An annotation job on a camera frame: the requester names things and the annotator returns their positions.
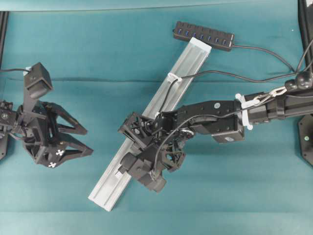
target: black cable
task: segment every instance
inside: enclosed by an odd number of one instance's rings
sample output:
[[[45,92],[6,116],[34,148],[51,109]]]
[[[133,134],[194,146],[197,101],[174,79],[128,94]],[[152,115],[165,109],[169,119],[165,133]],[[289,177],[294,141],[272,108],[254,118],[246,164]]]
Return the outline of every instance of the black cable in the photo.
[[[279,59],[285,65],[287,65],[287,67],[291,71],[295,72],[294,68],[283,57],[281,57],[280,55],[276,54],[275,52],[273,52],[271,50],[267,50],[267,49],[261,48],[261,47],[250,47],[250,46],[242,46],[242,45],[232,45],[232,47],[264,51],[264,52],[266,52],[268,54],[271,54],[271,55],[275,56],[277,59]]]
[[[305,69],[304,69],[303,71],[308,70],[312,64],[313,64],[313,59],[310,61],[310,63],[308,64],[308,66],[305,67]]]
[[[313,43],[313,39],[311,40],[311,42],[309,43],[309,45],[307,46],[306,50],[303,52],[302,56],[301,56],[301,59],[299,61],[299,64],[298,64],[298,67],[300,68],[301,65],[302,65],[302,62],[303,62],[303,58],[305,57],[305,55],[308,53],[308,50],[309,50],[309,47],[312,45]],[[276,53],[270,51],[270,50],[267,50],[267,49],[264,49],[264,48],[261,48],[261,47],[248,47],[248,46],[240,46],[240,45],[233,45],[233,47],[240,47],[240,48],[248,48],[248,49],[255,49],[255,50],[261,50],[261,51],[265,51],[273,56],[275,56],[276,58],[278,58],[279,60],[281,60],[283,63],[285,63],[292,71],[294,71],[293,67],[285,60],[283,59],[282,57],[280,57],[279,55],[277,55]],[[309,67],[313,64],[313,59],[311,60],[311,62],[308,64],[308,66],[303,70],[303,71],[306,71],[309,69]],[[234,73],[230,73],[230,72],[223,72],[223,71],[219,71],[219,70],[207,70],[207,71],[203,71],[203,72],[199,72],[199,73],[196,73],[194,75],[188,75],[188,76],[184,76],[182,77],[182,79],[187,79],[187,78],[192,78],[192,77],[198,77],[198,76],[202,76],[204,74],[207,74],[207,73],[218,73],[218,74],[223,74],[223,75],[227,75],[227,76],[231,76],[231,77],[235,77],[235,78],[238,78],[238,79],[242,79],[244,81],[248,81],[248,82],[253,82],[253,83],[265,83],[265,82],[270,82],[270,81],[274,81],[274,80],[277,80],[277,79],[281,79],[281,78],[285,78],[285,77],[290,77],[290,76],[294,76],[294,75],[297,75],[299,73],[298,71],[298,68],[296,71],[294,71],[293,73],[289,73],[289,74],[284,74],[284,75],[280,75],[280,76],[275,76],[275,77],[270,77],[270,78],[266,78],[266,79],[263,79],[263,80],[255,80],[255,79],[251,79],[251,78],[248,78],[248,77],[244,77],[244,76],[240,76],[240,75],[236,75]],[[171,90],[171,86],[169,88],[169,90],[167,91],[167,96]]]
[[[168,97],[168,95],[169,95],[169,93],[170,93],[170,91],[171,91],[171,88],[173,87],[173,85],[176,83],[178,81],[178,79],[175,79],[171,84],[170,84],[170,86],[169,86],[169,88],[168,88],[168,90],[167,90],[167,93],[166,93],[166,95],[165,95],[165,98],[164,98],[164,100],[163,100],[163,103],[162,103],[162,105],[161,105],[161,107],[160,107],[160,109],[159,109],[159,113],[162,111],[162,109],[163,109],[163,107],[164,107],[164,105],[165,105],[165,103],[166,103],[166,100],[167,100],[167,97]]]
[[[184,77],[181,77],[181,78],[182,79],[187,79],[187,78],[191,78],[191,77],[198,77],[198,76],[202,76],[202,75],[207,74],[207,73],[219,73],[219,74],[223,74],[223,75],[239,78],[239,79],[242,79],[244,81],[253,82],[253,83],[270,82],[270,81],[274,81],[274,80],[277,80],[277,79],[281,79],[281,78],[284,78],[284,77],[290,77],[290,76],[294,76],[294,75],[298,74],[297,72],[293,72],[293,73],[288,73],[288,74],[284,74],[284,75],[280,75],[280,76],[266,78],[266,79],[263,79],[263,80],[255,80],[255,79],[251,79],[251,78],[248,78],[248,77],[236,75],[236,74],[230,73],[230,72],[223,72],[223,71],[219,71],[219,70],[207,70],[207,71],[199,72],[199,73],[196,73],[196,74],[193,74],[193,75],[184,76]]]
[[[313,98],[313,95],[291,95],[291,94],[287,94],[286,96],[288,97],[292,97],[292,98]]]
[[[264,104],[266,104],[266,103],[269,103],[269,102],[271,102],[271,101],[273,101],[273,100],[275,100],[275,98],[269,99],[269,100],[265,101],[264,103],[262,103],[261,105],[264,105]],[[237,114],[237,113],[241,113],[242,111],[254,109],[254,108],[257,108],[257,107],[258,107],[258,105],[256,105],[256,106],[251,106],[251,107],[248,107],[248,108],[245,108],[245,109],[241,109],[241,110],[237,110],[237,111],[231,112],[231,113],[226,114],[226,115],[223,115],[223,116],[218,116],[218,115],[213,115],[213,114],[206,114],[206,115],[203,115],[203,114],[202,114],[202,115],[194,115],[194,116],[192,116],[192,117],[189,117],[188,119],[186,119],[185,121],[183,121],[180,125],[178,125],[178,127],[176,127],[176,128],[162,141],[162,143],[160,144],[160,146],[157,148],[153,171],[155,171],[156,168],[157,168],[157,159],[158,159],[158,155],[159,155],[159,153],[160,153],[162,147],[165,145],[165,143],[168,141],[168,139],[169,139],[176,131],[178,131],[184,124],[188,123],[191,119],[198,118],[198,117],[227,118],[227,117],[230,117],[230,116],[235,115],[235,114]]]
[[[312,44],[313,44],[313,39],[311,39],[311,41],[310,41],[310,43],[308,44],[307,48],[306,48],[305,51],[303,52],[303,54],[302,54],[302,56],[301,56],[301,58],[300,58],[300,60],[299,60],[299,64],[298,64],[298,66],[297,66],[297,70],[296,70],[296,71],[299,71],[299,70],[300,70],[301,65],[302,65],[302,63],[303,63],[303,60],[304,60],[304,57],[305,57],[306,54],[308,53],[308,51],[309,51],[309,49],[310,49],[310,47],[311,47]]]
[[[0,70],[0,72],[12,72],[12,71],[23,71],[23,72],[30,72],[26,69],[9,69],[9,70]]]

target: white cable tie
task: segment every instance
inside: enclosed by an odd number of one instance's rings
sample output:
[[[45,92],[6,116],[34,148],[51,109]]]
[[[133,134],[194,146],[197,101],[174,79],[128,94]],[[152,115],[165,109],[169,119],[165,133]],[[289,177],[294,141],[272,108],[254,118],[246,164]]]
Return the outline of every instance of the white cable tie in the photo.
[[[245,96],[241,94],[236,94],[235,97],[241,102],[242,109],[246,109],[246,108],[255,106],[258,103],[260,103],[260,100],[258,99],[252,99],[252,100],[246,101]],[[253,125],[251,125],[249,122],[248,110],[242,111],[242,122],[243,122],[243,126],[246,126],[249,131],[253,129]]]
[[[178,77],[177,75],[175,75],[175,74],[173,74],[173,73],[171,73],[171,72],[169,72],[169,73],[167,74],[167,80],[168,80],[170,83],[174,82],[176,79],[178,80],[178,82],[181,82],[181,81],[182,81],[182,78],[181,78],[181,77]]]

